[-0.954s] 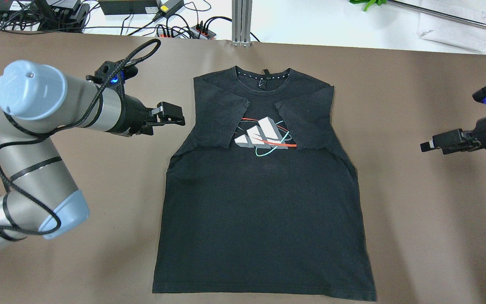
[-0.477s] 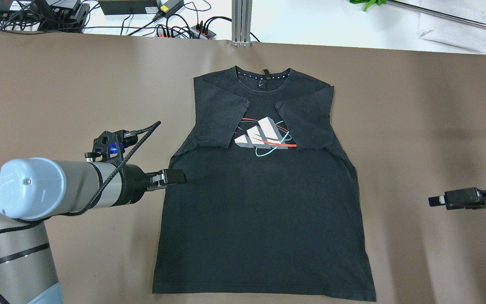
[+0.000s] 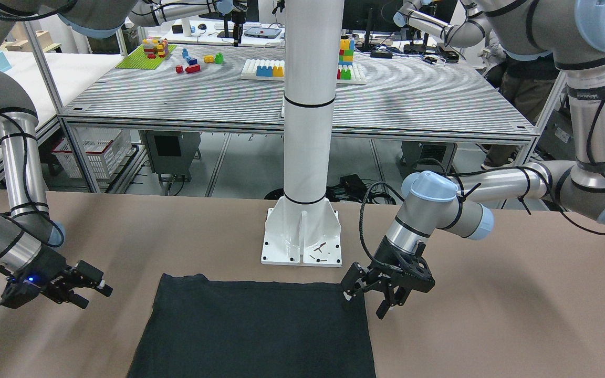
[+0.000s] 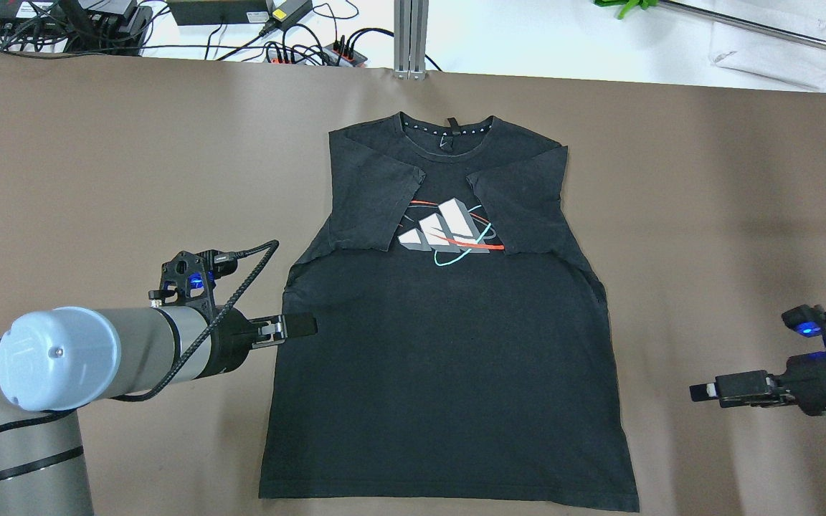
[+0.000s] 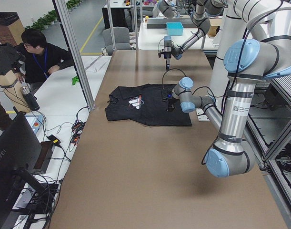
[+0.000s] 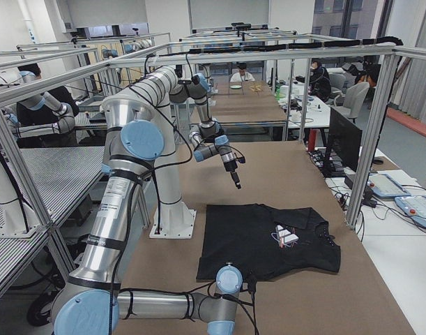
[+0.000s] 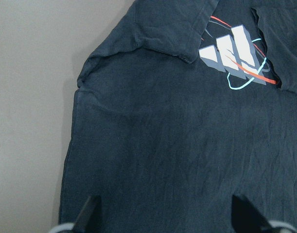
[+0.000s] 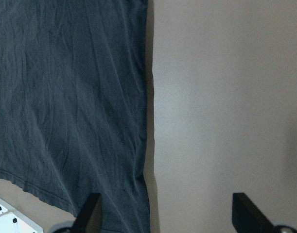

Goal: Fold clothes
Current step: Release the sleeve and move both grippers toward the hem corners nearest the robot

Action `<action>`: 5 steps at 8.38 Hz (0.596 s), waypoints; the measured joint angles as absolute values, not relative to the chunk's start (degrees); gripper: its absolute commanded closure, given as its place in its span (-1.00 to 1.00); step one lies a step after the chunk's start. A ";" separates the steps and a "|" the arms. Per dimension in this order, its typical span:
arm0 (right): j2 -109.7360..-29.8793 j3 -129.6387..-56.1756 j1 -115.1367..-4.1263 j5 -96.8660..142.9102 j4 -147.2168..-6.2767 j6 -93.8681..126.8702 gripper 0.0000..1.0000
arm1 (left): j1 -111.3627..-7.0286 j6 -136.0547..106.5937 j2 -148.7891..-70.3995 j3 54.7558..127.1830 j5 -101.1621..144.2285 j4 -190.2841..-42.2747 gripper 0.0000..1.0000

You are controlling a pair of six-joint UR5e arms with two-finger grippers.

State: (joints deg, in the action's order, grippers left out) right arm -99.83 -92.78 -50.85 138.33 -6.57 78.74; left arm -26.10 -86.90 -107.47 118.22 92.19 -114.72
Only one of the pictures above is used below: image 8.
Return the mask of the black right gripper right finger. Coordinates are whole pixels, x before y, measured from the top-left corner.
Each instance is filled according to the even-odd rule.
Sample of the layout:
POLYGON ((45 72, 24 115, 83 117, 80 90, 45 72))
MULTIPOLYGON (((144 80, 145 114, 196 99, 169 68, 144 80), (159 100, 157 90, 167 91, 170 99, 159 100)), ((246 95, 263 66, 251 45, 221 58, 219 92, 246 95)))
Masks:
POLYGON ((275 232, 274 225, 245 193, 233 193, 231 220, 237 233, 275 232))

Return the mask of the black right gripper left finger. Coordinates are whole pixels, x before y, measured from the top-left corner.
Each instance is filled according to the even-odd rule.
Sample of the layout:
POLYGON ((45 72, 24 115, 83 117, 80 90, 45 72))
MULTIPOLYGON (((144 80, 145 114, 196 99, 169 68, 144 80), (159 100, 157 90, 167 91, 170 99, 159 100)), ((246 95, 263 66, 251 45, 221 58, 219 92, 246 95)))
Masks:
POLYGON ((102 196, 91 193, 72 225, 71 233, 100 233, 102 226, 102 196))

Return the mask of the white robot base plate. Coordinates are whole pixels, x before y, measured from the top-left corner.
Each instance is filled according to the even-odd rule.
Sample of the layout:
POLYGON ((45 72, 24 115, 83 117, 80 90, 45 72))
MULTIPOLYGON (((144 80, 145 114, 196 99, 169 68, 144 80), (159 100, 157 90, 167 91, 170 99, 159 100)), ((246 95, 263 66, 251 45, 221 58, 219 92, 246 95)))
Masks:
POLYGON ((0 233, 43 233, 43 228, 0 198, 0 233))

